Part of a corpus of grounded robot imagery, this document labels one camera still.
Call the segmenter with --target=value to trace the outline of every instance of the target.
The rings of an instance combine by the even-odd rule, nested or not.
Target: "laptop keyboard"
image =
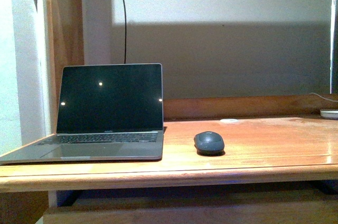
[[[157,132],[153,133],[116,133],[116,134],[81,134],[59,135],[39,143],[45,144],[79,144],[79,143],[133,143],[156,142]]]

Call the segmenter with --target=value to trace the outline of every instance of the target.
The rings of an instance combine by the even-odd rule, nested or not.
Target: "black cable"
[[[125,63],[127,61],[127,12],[126,12],[126,3],[125,0],[123,1],[123,8],[125,11]]]

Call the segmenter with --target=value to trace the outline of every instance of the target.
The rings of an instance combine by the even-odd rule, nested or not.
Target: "white cable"
[[[319,96],[320,98],[324,99],[324,100],[327,100],[327,101],[332,101],[332,102],[338,102],[338,100],[332,100],[332,99],[328,99],[328,98],[325,98],[317,93],[313,93],[311,92],[309,95],[316,95],[316,96]]]

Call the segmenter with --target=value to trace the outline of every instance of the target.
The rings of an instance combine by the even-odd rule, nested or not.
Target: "wireless mouse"
[[[224,141],[221,135],[215,132],[203,132],[194,137],[197,153],[200,155],[224,154]]]

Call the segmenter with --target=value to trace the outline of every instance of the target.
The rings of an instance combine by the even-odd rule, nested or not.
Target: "lamp base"
[[[326,119],[338,119],[338,109],[321,109],[321,116]]]

